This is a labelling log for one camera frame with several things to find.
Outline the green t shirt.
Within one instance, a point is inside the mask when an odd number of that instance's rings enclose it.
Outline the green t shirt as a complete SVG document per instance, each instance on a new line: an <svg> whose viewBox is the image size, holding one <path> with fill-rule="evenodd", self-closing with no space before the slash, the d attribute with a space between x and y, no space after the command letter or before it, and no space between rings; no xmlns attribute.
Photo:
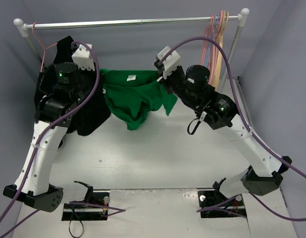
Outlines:
<svg viewBox="0 0 306 238"><path fill-rule="evenodd" d="M177 102L177 96L168 94L157 82L153 70L101 69L106 103L113 115L126 123L128 130L139 129L150 112L164 108L168 116Z"/></svg>

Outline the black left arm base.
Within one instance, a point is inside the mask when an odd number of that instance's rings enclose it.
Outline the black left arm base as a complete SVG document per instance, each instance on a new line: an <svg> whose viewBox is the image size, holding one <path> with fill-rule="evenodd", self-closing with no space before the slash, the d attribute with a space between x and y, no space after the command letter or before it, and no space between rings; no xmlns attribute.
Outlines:
<svg viewBox="0 0 306 238"><path fill-rule="evenodd" d="M95 207L94 205L108 206L110 203L110 191L98 190L93 186L75 180L74 194L69 197L66 193L65 198L71 201L81 202L80 205L69 203L63 204L62 221L106 221L108 219L108 209Z"/></svg>

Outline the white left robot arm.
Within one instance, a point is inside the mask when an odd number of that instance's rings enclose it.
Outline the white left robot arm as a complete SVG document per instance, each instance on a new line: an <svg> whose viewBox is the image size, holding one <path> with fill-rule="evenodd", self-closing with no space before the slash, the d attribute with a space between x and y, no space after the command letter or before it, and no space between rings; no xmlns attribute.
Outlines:
<svg viewBox="0 0 306 238"><path fill-rule="evenodd" d="M87 71L73 62L63 62L43 73L42 82L55 84L36 107L34 133L23 170L14 184L4 188L4 196L45 212L53 212L61 204L64 191L50 184L51 169L73 116L97 90L100 69L97 63L94 67Z"/></svg>

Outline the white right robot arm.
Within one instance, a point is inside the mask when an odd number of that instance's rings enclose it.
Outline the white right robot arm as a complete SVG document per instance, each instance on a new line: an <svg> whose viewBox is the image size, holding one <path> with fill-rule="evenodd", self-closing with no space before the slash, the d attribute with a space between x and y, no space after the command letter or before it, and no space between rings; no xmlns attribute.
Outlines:
<svg viewBox="0 0 306 238"><path fill-rule="evenodd" d="M157 68L158 82L195 112L197 124L207 123L237 148L250 164L240 174L214 182L214 200L225 204L240 193L264 196L277 190L283 180L282 173L289 169L288 166L255 140L254 131L246 128L236 103L209 85L209 69L193 65L184 71L177 66L170 75L166 75L163 66Z"/></svg>

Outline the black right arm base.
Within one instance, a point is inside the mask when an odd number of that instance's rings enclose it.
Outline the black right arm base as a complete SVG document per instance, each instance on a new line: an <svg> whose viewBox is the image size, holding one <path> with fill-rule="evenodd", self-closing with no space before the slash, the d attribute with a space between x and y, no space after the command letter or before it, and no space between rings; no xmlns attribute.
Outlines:
<svg viewBox="0 0 306 238"><path fill-rule="evenodd" d="M201 218L247 218L241 194L227 198L219 191L225 180L226 178L223 178L220 182L214 182L212 189L197 192Z"/></svg>

